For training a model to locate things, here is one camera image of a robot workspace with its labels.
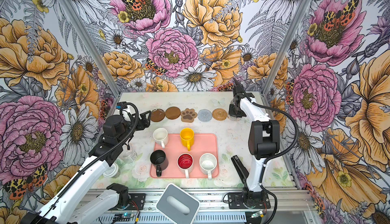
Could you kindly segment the multicolour woven round coaster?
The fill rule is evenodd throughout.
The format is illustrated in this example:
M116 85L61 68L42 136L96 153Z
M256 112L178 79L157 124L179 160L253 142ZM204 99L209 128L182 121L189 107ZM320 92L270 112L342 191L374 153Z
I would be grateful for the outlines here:
M241 120L241 117L236 117L236 116L228 115L228 119L231 120L231 121L240 121L240 120Z

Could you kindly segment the tan rattan round coaster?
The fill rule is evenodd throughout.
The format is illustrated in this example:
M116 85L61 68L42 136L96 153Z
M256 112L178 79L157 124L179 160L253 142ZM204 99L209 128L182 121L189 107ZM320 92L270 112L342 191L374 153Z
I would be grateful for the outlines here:
M215 110L213 110L212 112L212 117L215 119L215 120L218 120L218 121L224 121L227 119L228 117L228 113L225 109L223 108L217 108Z

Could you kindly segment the grey woven round coaster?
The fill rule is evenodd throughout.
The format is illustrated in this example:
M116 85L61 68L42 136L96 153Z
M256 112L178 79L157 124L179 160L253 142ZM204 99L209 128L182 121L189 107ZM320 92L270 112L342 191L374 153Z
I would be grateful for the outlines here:
M202 109L198 112L197 118L201 122L209 122L213 118L212 112L207 109Z

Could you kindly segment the glossy brown round coaster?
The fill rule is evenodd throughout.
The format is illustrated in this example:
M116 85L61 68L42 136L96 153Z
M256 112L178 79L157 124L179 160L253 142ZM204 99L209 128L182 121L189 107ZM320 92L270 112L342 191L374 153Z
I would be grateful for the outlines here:
M154 109L151 111L151 121L160 122L165 118L165 111L162 109Z

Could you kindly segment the brown paw print coaster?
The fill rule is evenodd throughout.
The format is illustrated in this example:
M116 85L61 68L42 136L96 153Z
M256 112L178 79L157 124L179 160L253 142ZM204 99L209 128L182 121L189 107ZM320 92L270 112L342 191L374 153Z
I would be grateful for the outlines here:
M194 109L186 108L184 111L181 111L181 121L186 123L193 123L198 114Z

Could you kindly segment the yellow mug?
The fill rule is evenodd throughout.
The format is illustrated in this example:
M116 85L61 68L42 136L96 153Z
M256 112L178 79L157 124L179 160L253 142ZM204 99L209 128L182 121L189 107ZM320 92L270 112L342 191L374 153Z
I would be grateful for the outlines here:
M195 133L191 128L184 128L180 132L180 139L182 145L188 150L191 151L191 147L195 141Z

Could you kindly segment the matte brown round coaster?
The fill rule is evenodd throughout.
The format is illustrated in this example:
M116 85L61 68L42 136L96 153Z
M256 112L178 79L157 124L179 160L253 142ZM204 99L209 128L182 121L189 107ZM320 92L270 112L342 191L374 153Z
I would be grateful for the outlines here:
M165 117L170 120L177 119L181 115L181 110L178 107L169 107L165 111Z

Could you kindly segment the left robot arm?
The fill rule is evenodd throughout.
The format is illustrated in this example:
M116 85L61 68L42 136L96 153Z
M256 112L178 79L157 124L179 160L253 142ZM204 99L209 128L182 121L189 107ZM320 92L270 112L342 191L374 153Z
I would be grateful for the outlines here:
M92 185L113 166L128 146L134 133L150 126L151 111L140 113L130 102L119 102L118 115L109 116L103 132L84 164L70 181L37 213L27 213L23 224L91 224L111 208L125 209L130 204L128 187L112 184L93 201L76 210Z

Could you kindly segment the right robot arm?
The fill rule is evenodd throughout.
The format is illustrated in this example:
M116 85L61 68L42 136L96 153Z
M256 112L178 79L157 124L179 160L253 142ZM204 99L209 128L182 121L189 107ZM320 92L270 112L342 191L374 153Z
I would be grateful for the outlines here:
M241 195L228 194L230 208L269 209L271 204L268 194L263 190L263 177L268 165L266 159L275 156L280 150L279 122L269 117L264 106L258 105L255 96L247 93L239 81L233 81L234 97L229 107L229 116L250 120L248 149L252 162L248 170L238 156L231 158L243 188Z

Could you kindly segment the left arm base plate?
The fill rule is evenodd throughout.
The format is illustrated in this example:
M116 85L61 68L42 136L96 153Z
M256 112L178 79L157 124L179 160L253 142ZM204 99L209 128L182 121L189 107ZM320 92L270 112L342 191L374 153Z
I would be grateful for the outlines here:
M126 211L143 210L145 205L146 194L129 193L129 201L125 205Z

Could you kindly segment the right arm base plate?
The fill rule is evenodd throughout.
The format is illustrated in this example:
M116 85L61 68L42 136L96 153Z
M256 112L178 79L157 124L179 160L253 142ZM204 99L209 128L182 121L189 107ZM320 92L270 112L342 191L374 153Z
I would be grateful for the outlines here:
M270 209L271 204L268 195L261 192L261 197L256 198L244 198L242 193L229 192L227 193L227 204L229 209Z

